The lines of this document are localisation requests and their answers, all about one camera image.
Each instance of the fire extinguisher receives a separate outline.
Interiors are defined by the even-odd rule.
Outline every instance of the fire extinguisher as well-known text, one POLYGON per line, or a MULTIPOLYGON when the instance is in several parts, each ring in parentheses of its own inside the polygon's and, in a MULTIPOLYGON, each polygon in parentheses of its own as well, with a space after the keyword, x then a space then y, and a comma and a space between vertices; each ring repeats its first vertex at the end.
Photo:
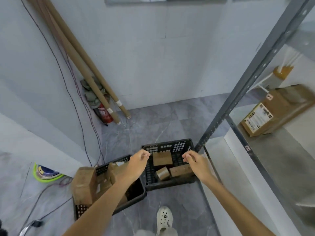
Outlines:
POLYGON ((102 103, 100 103, 100 105, 97 108, 100 112, 102 121, 104 123, 111 123, 114 120, 102 103))

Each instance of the shoe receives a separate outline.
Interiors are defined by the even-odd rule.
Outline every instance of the shoe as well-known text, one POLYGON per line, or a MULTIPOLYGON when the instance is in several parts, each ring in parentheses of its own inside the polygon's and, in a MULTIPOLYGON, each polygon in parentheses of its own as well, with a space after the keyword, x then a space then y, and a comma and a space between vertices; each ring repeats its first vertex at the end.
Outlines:
POLYGON ((162 206, 157 213, 157 227, 158 232, 157 236, 160 235, 162 229, 171 228, 173 225, 173 214, 171 210, 166 207, 162 206))

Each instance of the white tape on tube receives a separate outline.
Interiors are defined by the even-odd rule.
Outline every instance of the white tape on tube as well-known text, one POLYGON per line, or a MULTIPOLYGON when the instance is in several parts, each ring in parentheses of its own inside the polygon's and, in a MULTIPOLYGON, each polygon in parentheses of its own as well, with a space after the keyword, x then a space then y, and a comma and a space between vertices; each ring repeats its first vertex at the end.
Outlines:
POLYGON ((113 110, 111 108, 107 108, 106 110, 108 111, 109 114, 113 113, 113 110))
POLYGON ((120 100, 118 100, 117 102, 117 105, 119 106, 119 107, 121 107, 123 104, 120 102, 120 100))

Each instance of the black plastic crate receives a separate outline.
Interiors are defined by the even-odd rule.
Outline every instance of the black plastic crate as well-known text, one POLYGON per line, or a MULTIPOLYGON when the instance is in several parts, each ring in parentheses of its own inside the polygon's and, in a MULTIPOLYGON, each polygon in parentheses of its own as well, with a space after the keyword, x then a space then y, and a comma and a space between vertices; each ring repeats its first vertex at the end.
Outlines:
POLYGON ((186 162, 183 162, 183 158, 181 157, 186 151, 195 150, 194 145, 191 139, 182 139, 178 141, 164 142, 164 143, 154 143, 143 145, 142 148, 151 153, 154 152, 166 152, 170 151, 172 154, 173 166, 158 166, 155 167, 153 165, 153 158, 150 157, 147 162, 147 166, 145 169, 146 174, 146 185, 145 188, 147 191, 151 191, 154 189, 160 189, 175 185, 182 185, 186 183, 194 183, 197 180, 196 176, 191 177, 171 177, 170 180, 167 181, 159 181, 156 176, 156 171, 160 170, 163 167, 167 167, 167 169, 172 167, 178 167, 186 162))
MULTIPOLYGON (((117 162, 117 161, 129 161, 131 155, 127 155, 118 159, 115 159, 111 162, 117 162)), ((101 174, 105 174, 107 169, 108 169, 109 162, 101 165, 96 168, 96 176, 99 176, 101 174)), ((128 202, 122 204, 121 206, 117 207, 116 210, 114 211, 114 214, 117 214, 118 212, 128 208, 129 206, 134 205, 135 203, 143 200, 147 196, 147 192, 145 190, 145 187, 141 181, 140 178, 138 178, 127 190, 126 196, 128 199, 128 202)), ((88 206, 85 205, 75 205, 73 201, 73 206, 74 206, 74 218, 77 220, 80 218, 80 216, 88 210, 88 206)))

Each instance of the marble floor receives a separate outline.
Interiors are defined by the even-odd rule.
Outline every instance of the marble floor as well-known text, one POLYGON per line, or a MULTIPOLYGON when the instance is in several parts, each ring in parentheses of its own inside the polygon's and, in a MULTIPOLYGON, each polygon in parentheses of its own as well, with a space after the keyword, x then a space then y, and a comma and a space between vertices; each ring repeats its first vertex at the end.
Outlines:
MULTIPOLYGON (((239 105, 257 103, 263 96, 259 90, 251 91, 239 105)), ((122 124, 112 123, 102 129, 105 162, 133 154, 144 144, 185 138, 191 138, 196 144, 227 97, 228 94, 220 94, 133 109, 130 111, 131 119, 119 112, 122 124)), ((212 137, 225 135, 228 128, 228 124, 223 122, 212 137)), ((33 178, 31 168, 29 162, 17 162, 0 152, 0 219, 10 236, 18 235, 40 192, 47 186, 33 178)), ((58 183, 43 193, 28 222, 44 216, 71 198, 69 186, 58 183)), ((104 235, 132 236, 139 229, 156 232, 156 212, 160 206, 172 210, 173 227, 179 236, 219 235, 198 182, 148 192, 143 201, 114 215, 104 235)), ((33 228, 28 234, 62 235, 74 221, 72 201, 44 221, 44 226, 33 228)))

